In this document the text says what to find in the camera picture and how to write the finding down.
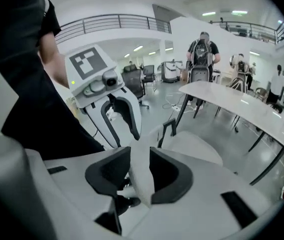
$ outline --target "metal railing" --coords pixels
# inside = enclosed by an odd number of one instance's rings
[[[274,44],[277,44],[279,41],[278,29],[271,27],[240,21],[214,21],[210,23],[219,25],[221,28],[240,37],[257,39]]]
[[[159,19],[133,14],[106,14],[82,18],[61,27],[55,37],[59,44],[71,38],[87,33],[110,29],[148,29],[171,34],[171,25]]]

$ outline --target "white seat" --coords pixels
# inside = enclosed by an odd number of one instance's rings
[[[182,131],[173,137],[164,137],[162,148],[223,166],[217,151],[200,137]]]

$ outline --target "white shirt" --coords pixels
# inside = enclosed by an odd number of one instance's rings
[[[273,75],[271,83],[271,92],[275,95],[280,95],[284,86],[284,77],[282,74],[278,75],[278,71]]]

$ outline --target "black armrest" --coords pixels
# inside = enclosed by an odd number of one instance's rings
[[[160,141],[158,142],[157,147],[161,148],[162,144],[163,144],[163,140],[165,137],[165,132],[168,126],[172,126],[172,136],[176,135],[176,120],[175,118],[168,120],[167,122],[163,123],[164,129],[163,129],[163,137],[160,139]]]

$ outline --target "black pad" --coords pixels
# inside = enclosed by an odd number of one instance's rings
[[[236,192],[226,192],[221,194],[221,196],[242,228],[245,228],[257,219],[257,216],[236,194]]]
[[[102,195],[117,197],[131,162],[131,147],[125,147],[116,154],[91,164],[85,171],[86,181]]]
[[[185,164],[150,148],[150,171],[155,193],[152,204],[168,204],[179,200],[193,184],[193,173]]]

